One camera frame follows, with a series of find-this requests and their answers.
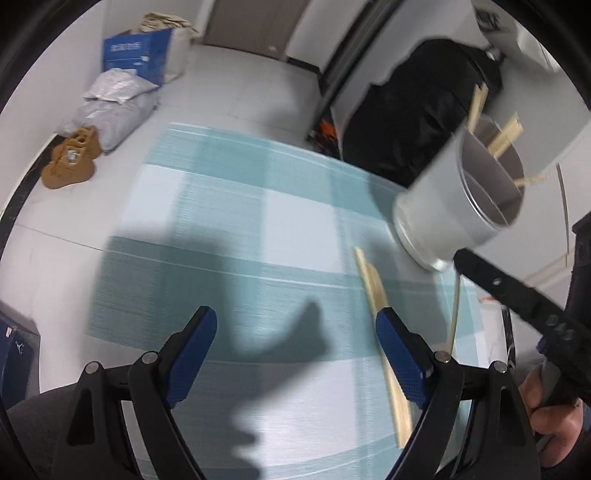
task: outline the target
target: white floor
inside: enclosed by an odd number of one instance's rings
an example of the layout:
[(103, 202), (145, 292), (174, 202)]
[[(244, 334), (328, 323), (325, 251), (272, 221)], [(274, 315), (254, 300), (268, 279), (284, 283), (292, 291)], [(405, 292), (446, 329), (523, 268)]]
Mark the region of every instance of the white floor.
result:
[(309, 148), (304, 139), (319, 98), (310, 72), (195, 46), (186, 74), (163, 87), (158, 110), (114, 152), (95, 160), (89, 181), (60, 190), (35, 186), (0, 262), (0, 306), (41, 335), (41, 391), (77, 381), (88, 361), (78, 339), (101, 253), (166, 125), (204, 125)]

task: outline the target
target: human hand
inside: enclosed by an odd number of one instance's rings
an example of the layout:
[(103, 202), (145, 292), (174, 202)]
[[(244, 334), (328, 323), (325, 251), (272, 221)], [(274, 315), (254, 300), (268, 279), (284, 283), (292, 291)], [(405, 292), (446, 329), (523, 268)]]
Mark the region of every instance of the human hand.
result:
[(553, 435), (548, 445), (540, 452), (540, 465), (550, 468), (557, 465), (573, 449), (583, 428), (583, 402), (575, 405), (557, 405), (539, 408), (543, 388), (540, 369), (531, 372), (519, 387), (531, 428), (543, 435)]

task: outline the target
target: wooden stick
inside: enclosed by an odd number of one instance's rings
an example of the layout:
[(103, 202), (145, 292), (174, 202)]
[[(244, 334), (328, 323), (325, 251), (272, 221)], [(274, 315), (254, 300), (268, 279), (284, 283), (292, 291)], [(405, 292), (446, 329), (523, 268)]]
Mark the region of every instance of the wooden stick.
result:
[(567, 254), (564, 256), (564, 266), (569, 267), (569, 255), (570, 251), (570, 222), (569, 222), (569, 205), (566, 201), (566, 188), (564, 188), (564, 177), (562, 175), (562, 167), (560, 163), (556, 164), (556, 173), (558, 174), (558, 184), (560, 185), (560, 196), (562, 198), (562, 211), (564, 213), (564, 226), (566, 227), (566, 251)]
[(516, 113), (488, 145), (488, 151), (498, 160), (522, 133), (523, 126), (519, 122), (519, 116)]
[[(378, 312), (388, 306), (386, 292), (382, 286), (378, 271), (372, 264), (367, 263), (365, 254), (360, 248), (355, 248), (355, 260), (357, 261), (357, 267), (359, 268), (359, 273), (365, 286), (369, 309), (375, 321)], [(402, 388), (394, 375), (394, 371), (392, 370), (384, 351), (382, 348), (380, 348), (379, 351), (382, 367), (384, 369), (386, 386), (388, 387), (388, 399), (398, 439), (398, 447), (404, 448), (413, 432), (413, 418), (410, 412), (410, 403), (404, 396)]]
[(513, 183), (517, 188), (525, 187), (526, 185), (532, 185), (534, 183), (539, 183), (541, 181), (546, 181), (550, 178), (550, 173), (538, 173), (537, 175), (533, 175), (532, 177), (524, 177), (522, 179), (516, 179)]
[(457, 315), (460, 312), (460, 292), (462, 289), (462, 281), (460, 279), (460, 274), (456, 272), (456, 280), (453, 286), (453, 310), (452, 310), (452, 320), (449, 324), (449, 338), (447, 340), (447, 353), (453, 355), (453, 342), (456, 339), (456, 329), (457, 329)]
[(478, 125), (480, 118), (480, 104), (482, 99), (482, 90), (478, 85), (474, 85), (474, 93), (472, 94), (472, 103), (470, 103), (470, 110), (468, 113), (468, 120), (466, 122), (466, 128), (474, 135), (474, 130)]
[(478, 120), (480, 120), (480, 116), (482, 115), (482, 111), (484, 110), (484, 104), (486, 103), (486, 98), (488, 97), (488, 87), (486, 86), (486, 83), (482, 84), (482, 87), (480, 87), (480, 105), (478, 107)]

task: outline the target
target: blue gripper pad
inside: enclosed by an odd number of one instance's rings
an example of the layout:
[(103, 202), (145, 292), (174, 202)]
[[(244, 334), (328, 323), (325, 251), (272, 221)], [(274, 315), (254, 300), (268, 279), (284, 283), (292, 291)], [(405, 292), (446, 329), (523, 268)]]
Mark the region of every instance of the blue gripper pad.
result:
[(208, 309), (168, 373), (165, 401), (170, 409), (187, 398), (216, 332), (216, 312)]
[(429, 403), (430, 397), (426, 389), (426, 373), (414, 359), (412, 347), (405, 343), (403, 337), (410, 335), (402, 320), (393, 319), (394, 323), (400, 323), (397, 331), (388, 315), (381, 310), (375, 320), (375, 330), (378, 335), (379, 344), (382, 346), (390, 366), (400, 383), (404, 396), (408, 401), (416, 403), (418, 408), (424, 410)]

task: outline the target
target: silver metal cup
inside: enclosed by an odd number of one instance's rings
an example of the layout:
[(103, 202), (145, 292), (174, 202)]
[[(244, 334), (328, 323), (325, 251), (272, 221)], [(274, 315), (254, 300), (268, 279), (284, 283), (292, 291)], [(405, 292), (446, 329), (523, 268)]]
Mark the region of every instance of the silver metal cup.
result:
[(486, 145), (500, 131), (482, 116), (474, 135), (461, 127), (393, 207), (396, 233), (424, 268), (443, 271), (457, 250), (482, 245), (517, 218), (525, 188), (512, 146), (498, 160)]

